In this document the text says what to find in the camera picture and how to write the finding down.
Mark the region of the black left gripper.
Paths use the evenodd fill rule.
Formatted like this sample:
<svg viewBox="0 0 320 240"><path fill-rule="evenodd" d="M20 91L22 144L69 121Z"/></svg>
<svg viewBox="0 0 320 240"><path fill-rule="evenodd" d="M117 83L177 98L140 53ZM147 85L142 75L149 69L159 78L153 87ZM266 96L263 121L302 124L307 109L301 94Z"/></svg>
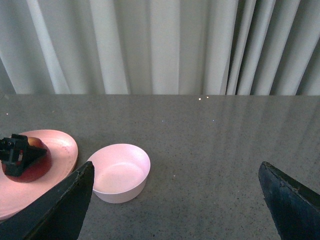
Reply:
<svg viewBox="0 0 320 240"><path fill-rule="evenodd" d="M0 140L0 161L5 175L20 177L24 169L46 156L47 149L28 145L28 137L20 134Z"/></svg>

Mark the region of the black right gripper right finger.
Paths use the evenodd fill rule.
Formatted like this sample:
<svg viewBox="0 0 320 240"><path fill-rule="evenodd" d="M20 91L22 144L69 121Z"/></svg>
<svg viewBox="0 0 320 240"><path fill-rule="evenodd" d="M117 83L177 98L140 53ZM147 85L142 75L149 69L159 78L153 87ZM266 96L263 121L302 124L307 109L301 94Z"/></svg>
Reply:
<svg viewBox="0 0 320 240"><path fill-rule="evenodd" d="M258 179L282 240L320 238L320 195L264 161Z"/></svg>

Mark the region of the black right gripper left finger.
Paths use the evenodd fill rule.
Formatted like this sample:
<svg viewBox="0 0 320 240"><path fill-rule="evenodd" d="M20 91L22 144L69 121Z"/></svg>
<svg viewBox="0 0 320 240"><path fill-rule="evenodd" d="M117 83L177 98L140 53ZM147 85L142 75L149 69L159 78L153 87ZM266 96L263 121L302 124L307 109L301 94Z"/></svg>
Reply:
<svg viewBox="0 0 320 240"><path fill-rule="evenodd" d="M76 240L91 201L95 169L88 161L0 225L2 240Z"/></svg>

